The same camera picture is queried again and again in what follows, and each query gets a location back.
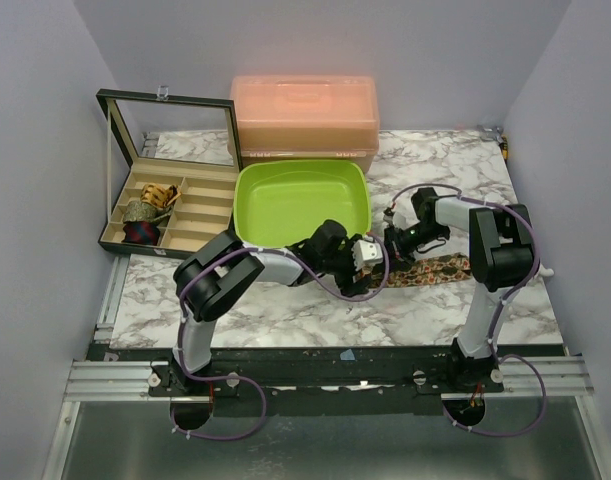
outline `patterned cloth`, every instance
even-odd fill
[[[158,225],[172,214],[172,206],[157,208],[140,200],[132,200],[123,213],[123,223],[147,222]]]
[[[181,192],[177,185],[168,188],[157,183],[146,183],[141,190],[141,202],[148,203],[156,208],[165,208],[173,205]]]
[[[387,279],[387,287],[402,288],[418,285],[436,285],[439,283],[459,282],[472,278],[469,258],[460,253],[417,260],[411,265],[398,264]],[[370,288],[380,285],[383,274],[374,273]]]
[[[136,243],[138,245],[158,245],[161,231],[149,222],[128,222],[123,225],[125,239],[122,243]]]

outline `gray wall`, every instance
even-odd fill
[[[70,0],[0,2],[0,480],[40,477],[111,265],[101,86]]]
[[[232,77],[370,74],[384,128],[502,121],[569,0],[75,0],[123,89],[226,97]]]
[[[565,339],[611,434],[611,0],[574,0],[506,121]]]

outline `paisley fabric strap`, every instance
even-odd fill
[[[382,273],[372,276],[370,288],[380,285]],[[439,283],[459,282],[472,278],[469,258],[460,253],[418,260],[412,265],[397,265],[389,274],[389,288],[414,287],[419,285],[437,285]]]

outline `lime green bowl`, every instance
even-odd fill
[[[285,160],[245,168],[236,181],[234,225],[244,241],[284,247],[311,237],[327,219],[348,236],[372,224],[360,168],[345,160]]]

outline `orange box lid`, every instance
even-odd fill
[[[376,86],[371,77],[238,76],[232,82],[230,98],[239,129],[379,129]]]

